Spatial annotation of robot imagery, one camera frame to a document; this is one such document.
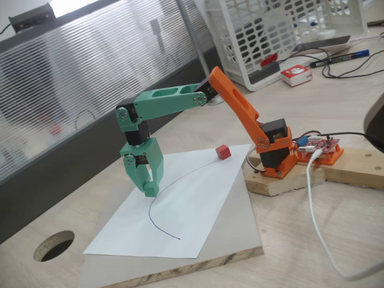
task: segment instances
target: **circuit board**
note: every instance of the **circuit board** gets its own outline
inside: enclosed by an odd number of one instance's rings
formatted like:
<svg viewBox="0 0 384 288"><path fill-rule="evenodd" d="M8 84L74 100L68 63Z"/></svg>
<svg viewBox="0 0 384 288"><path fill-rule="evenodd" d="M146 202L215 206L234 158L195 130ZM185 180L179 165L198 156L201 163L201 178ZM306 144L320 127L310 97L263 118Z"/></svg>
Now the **circuit board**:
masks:
<svg viewBox="0 0 384 288"><path fill-rule="evenodd" d="M320 139L320 140L312 140L309 139L309 142L306 144L306 146L315 146L316 149L323 149L323 153L330 153L333 151L337 143L340 141L340 139L333 139L330 138L329 140L326 139Z"/></svg>

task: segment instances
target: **white usb cable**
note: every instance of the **white usb cable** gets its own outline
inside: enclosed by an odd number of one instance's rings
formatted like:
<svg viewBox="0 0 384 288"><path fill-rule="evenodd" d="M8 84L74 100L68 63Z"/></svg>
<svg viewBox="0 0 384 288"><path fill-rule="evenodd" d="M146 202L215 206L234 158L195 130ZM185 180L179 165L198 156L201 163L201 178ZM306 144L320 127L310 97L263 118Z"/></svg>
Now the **white usb cable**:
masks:
<svg viewBox="0 0 384 288"><path fill-rule="evenodd" d="M308 184L308 199L309 199L309 203L310 203L310 212L311 212L311 217L312 217L312 221L313 221L313 225L314 225L314 228L316 230L316 233L320 239L320 242L322 243L324 249L325 249L325 252L327 253L328 255L328 258L329 260L331 261L331 264L333 266L333 268L336 270L337 274L347 280L347 281L356 281L356 280L360 280L360 279L363 279L363 278L366 278L368 276L371 276L381 270L384 269L384 260L383 261L380 261L379 263L361 271L361 272L358 272L358 273L355 273L355 274L352 274L352 275L347 275L345 274L336 264L335 262L335 259L333 258L330 250L328 249L328 246L326 245L324 239L323 239L323 236L320 232L320 229L319 227L317 226L317 222L316 222L316 219L314 217L314 213L313 213L313 206L312 206L312 192L311 192L311 178L310 178L310 167L313 163L314 160L316 160L317 158L320 157L320 155L322 154L323 150L322 149L318 149L316 150L315 152L313 152L312 154L312 157L310 159L310 161L308 162L308 166L307 166L307 184Z"/></svg>

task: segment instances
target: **wooden board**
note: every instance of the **wooden board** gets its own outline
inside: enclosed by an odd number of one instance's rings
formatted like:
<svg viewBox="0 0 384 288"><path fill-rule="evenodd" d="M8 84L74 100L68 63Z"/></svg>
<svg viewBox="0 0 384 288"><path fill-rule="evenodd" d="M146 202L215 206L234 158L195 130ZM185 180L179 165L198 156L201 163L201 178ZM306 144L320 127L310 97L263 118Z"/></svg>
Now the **wooden board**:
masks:
<svg viewBox="0 0 384 288"><path fill-rule="evenodd" d="M250 155L252 164L261 163L260 155ZM263 177L251 173L246 177L250 192L274 196L307 186L306 163L299 162L284 179ZM313 165L311 183L325 180L370 188L384 188L384 155L375 150L345 148L342 156L333 166Z"/></svg>
<svg viewBox="0 0 384 288"><path fill-rule="evenodd" d="M117 187L100 217L99 230L119 207L129 190ZM242 171L196 259L86 255L79 287L136 287L223 266L263 254Z"/></svg>
<svg viewBox="0 0 384 288"><path fill-rule="evenodd" d="M283 178L264 177L261 173L253 173L247 175L245 183L249 192L263 194L267 196L275 196L290 190L300 189L307 186L307 177L305 175L306 167L295 165L291 171ZM312 183L320 183L325 181L325 171L323 168L315 168L311 171Z"/></svg>
<svg viewBox="0 0 384 288"><path fill-rule="evenodd" d="M320 167L329 181L384 189L384 154L377 150L345 148L335 164Z"/></svg>

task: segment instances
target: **red cube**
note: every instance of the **red cube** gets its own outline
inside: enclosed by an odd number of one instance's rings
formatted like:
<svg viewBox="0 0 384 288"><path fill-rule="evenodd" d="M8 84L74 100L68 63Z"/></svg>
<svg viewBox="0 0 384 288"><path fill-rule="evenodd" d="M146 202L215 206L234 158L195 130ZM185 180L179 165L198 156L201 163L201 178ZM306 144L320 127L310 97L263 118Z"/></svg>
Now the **red cube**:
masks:
<svg viewBox="0 0 384 288"><path fill-rule="evenodd" d="M229 151L228 146L226 146L226 145L221 145L220 147L216 148L216 153L217 153L218 157L222 160L230 157L230 151Z"/></svg>

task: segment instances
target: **metal pole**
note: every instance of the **metal pole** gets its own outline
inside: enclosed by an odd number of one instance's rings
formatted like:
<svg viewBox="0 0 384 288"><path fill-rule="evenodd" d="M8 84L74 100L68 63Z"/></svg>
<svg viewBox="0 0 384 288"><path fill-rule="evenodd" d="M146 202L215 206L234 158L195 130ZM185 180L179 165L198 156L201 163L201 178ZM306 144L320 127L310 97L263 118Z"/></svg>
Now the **metal pole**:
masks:
<svg viewBox="0 0 384 288"><path fill-rule="evenodd" d="M197 41L197 38L196 38L196 36L194 34L194 31L193 31L190 19L188 17L187 11L185 10L184 3L182 2L182 0L176 0L176 2L178 4L178 7L179 7L179 10L180 10L181 16L182 16L182 18L184 20L185 26L187 27L187 31L188 31L191 39L192 39L193 47L196 50L197 57L198 57L198 59L200 61L200 64L203 67L205 76L208 77L209 74L210 74L209 73L209 69L208 69L208 65L205 62L205 58L204 58L203 52L200 50L199 42Z"/></svg>

